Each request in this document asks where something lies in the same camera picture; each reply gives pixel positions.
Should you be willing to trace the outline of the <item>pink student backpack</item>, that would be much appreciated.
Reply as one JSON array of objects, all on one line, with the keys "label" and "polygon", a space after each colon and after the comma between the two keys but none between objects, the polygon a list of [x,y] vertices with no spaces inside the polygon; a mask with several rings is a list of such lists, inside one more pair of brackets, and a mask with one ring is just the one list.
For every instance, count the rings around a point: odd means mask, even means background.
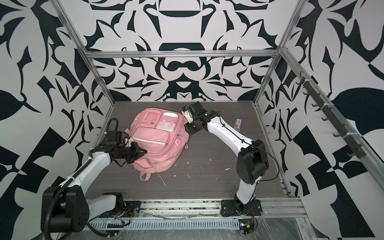
[{"label": "pink student backpack", "polygon": [[151,174],[171,168],[182,151],[188,148],[187,122],[180,113],[147,108],[135,117],[130,128],[125,129],[130,141],[147,151],[133,162],[141,181],[148,181]]}]

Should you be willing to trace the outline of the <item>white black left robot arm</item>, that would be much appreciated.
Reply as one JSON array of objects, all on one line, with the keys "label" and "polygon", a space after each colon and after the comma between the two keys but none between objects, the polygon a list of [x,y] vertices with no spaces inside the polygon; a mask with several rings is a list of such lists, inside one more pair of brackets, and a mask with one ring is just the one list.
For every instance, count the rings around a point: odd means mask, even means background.
[{"label": "white black left robot arm", "polygon": [[90,149],[87,161],[57,187],[47,188],[42,197],[41,230],[46,240],[52,233],[62,233],[65,239],[71,233],[82,231],[89,221],[100,215],[119,214],[126,206],[122,193],[111,192],[87,200],[86,193],[97,176],[111,163],[124,160],[127,164],[147,153],[129,134],[108,131],[104,139]]}]

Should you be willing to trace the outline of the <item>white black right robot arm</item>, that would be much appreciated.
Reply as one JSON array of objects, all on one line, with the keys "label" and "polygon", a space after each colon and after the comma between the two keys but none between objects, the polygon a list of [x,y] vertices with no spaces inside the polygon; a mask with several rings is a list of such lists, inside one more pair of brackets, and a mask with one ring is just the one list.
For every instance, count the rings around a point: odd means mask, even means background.
[{"label": "white black right robot arm", "polygon": [[229,126],[216,111],[207,111],[200,102],[182,108],[187,119],[186,131],[193,135],[204,129],[218,137],[236,155],[236,171],[240,177],[239,188],[233,200],[221,201],[221,215],[252,216],[261,212],[256,201],[256,190],[269,168],[268,152],[261,140],[253,141]]}]

